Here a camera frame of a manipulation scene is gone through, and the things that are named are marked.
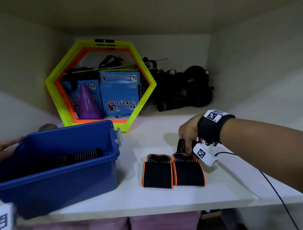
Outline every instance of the wristband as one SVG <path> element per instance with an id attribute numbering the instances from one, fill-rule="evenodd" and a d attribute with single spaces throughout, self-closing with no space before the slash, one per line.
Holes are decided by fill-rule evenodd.
<path id="1" fill-rule="evenodd" d="M 235 116 L 219 110 L 208 110 L 198 121 L 198 136 L 211 144 L 221 143 L 221 129 L 231 118 L 235 118 Z"/>

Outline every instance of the orange hexagon agility ring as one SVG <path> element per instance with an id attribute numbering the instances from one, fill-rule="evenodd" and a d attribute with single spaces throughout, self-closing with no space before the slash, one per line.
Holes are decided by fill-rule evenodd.
<path id="1" fill-rule="evenodd" d="M 71 47 L 71 49 L 67 52 L 65 57 L 60 61 L 57 67 L 52 71 L 52 73 L 45 80 L 45 84 L 47 89 L 57 107 L 61 120 L 64 126 L 72 126 L 90 122 L 96 122 L 99 120 L 80 120 L 78 116 L 76 116 L 74 107 L 72 106 L 69 97 L 67 96 L 61 80 L 63 78 L 63 73 L 73 68 L 75 65 L 79 63 L 79 61 L 87 54 L 89 51 L 112 51 L 112 52 L 128 52 L 132 58 L 134 59 L 136 65 L 146 78 L 149 83 L 149 87 L 147 88 L 145 94 L 142 96 L 138 105 L 130 115 L 128 120 L 112 120 L 114 123 L 114 127 L 120 128 L 122 132 L 126 132 L 135 118 L 138 116 L 145 102 L 151 95 L 152 91 L 156 87 L 156 82 L 146 65 L 142 61 L 139 53 L 134 47 L 133 43 L 130 41 L 115 41 L 115 40 L 104 40 L 104 39 L 96 39 L 96 40 L 77 40 L 76 43 Z"/>

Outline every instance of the blue box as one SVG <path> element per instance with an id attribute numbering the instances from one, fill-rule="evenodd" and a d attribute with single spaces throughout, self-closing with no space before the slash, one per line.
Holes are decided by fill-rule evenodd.
<path id="1" fill-rule="evenodd" d="M 72 89 L 71 82 L 69 81 L 62 81 L 62 85 L 69 97 L 69 99 L 72 102 L 72 105 L 79 116 L 80 113 L 80 107 L 79 107 L 79 101 L 80 101 L 80 85 L 81 84 L 86 84 L 88 88 L 90 89 L 90 93 L 92 97 L 94 98 L 95 102 L 98 104 L 98 108 L 100 110 L 103 110 L 102 106 L 102 100 L 101 100 L 101 95 L 100 95 L 100 88 L 99 88 L 99 80 L 78 80 L 76 81 L 77 86 L 75 89 Z"/>
<path id="2" fill-rule="evenodd" d="M 14 203 L 19 215 L 31 219 L 116 189 L 117 140 L 110 120 L 27 135 L 0 163 L 0 200 Z M 46 159 L 94 148 L 103 156 L 24 176 Z"/>
<path id="3" fill-rule="evenodd" d="M 132 114 L 140 99 L 140 72 L 101 71 L 100 83 L 107 116 Z"/>

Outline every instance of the white sensor device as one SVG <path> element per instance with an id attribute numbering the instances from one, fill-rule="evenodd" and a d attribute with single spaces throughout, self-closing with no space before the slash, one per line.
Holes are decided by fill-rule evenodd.
<path id="1" fill-rule="evenodd" d="M 193 148 L 193 152 L 207 165 L 214 166 L 219 160 L 218 157 L 211 153 L 211 145 L 198 143 Z"/>

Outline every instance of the pink fabric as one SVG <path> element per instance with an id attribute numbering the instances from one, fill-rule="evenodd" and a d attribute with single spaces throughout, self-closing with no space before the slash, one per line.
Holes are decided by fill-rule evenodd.
<path id="1" fill-rule="evenodd" d="M 132 230 L 196 230 L 200 211 L 130 217 Z"/>
<path id="2" fill-rule="evenodd" d="M 58 222 L 44 225 L 17 226 L 16 230 L 128 230 L 128 217 L 72 222 Z"/>

